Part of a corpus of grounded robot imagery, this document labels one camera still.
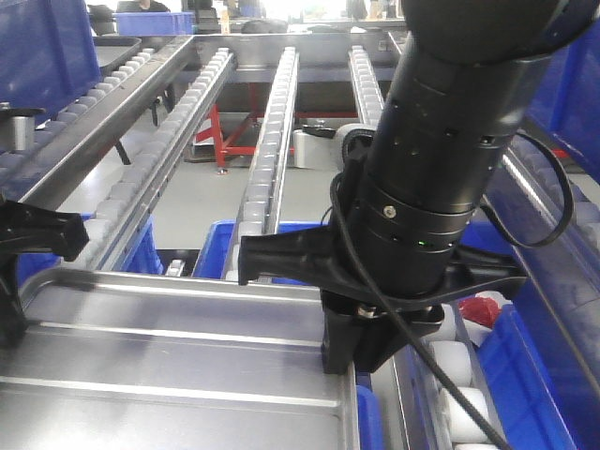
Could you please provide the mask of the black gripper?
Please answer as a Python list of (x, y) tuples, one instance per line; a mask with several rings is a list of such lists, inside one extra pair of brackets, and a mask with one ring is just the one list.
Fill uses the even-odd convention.
[[(333, 256), (333, 234), (328, 226), (242, 236), (238, 284), (244, 286), (260, 277), (270, 277), (329, 286)], [(413, 299), (393, 299), (391, 303), (410, 330), (422, 338), (441, 328), (443, 304), (479, 291), (513, 296), (526, 279), (526, 272), (513, 257), (461, 245), (434, 290)], [(383, 307), (327, 290), (321, 291), (321, 300), (322, 368), (326, 374), (344, 374), (349, 365), (372, 373), (409, 344)]]

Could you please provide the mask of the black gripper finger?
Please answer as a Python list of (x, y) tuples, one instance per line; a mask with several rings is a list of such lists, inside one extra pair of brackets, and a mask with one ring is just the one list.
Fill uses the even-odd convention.
[(28, 321), (17, 279), (22, 253), (54, 253), (68, 262), (77, 259), (89, 242), (82, 217), (22, 202), (1, 201), (1, 346), (16, 346)]

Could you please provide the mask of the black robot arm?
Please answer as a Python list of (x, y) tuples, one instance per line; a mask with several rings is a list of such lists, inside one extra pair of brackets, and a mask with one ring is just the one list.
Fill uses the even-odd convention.
[(525, 282), (509, 256), (460, 240), (515, 136), (551, 55), (590, 26), (595, 1), (406, 1), (409, 36), (370, 146), (333, 185), (328, 225), (245, 236), (241, 284), (290, 278), (318, 287), (323, 369), (379, 368), (436, 331), (444, 303)]

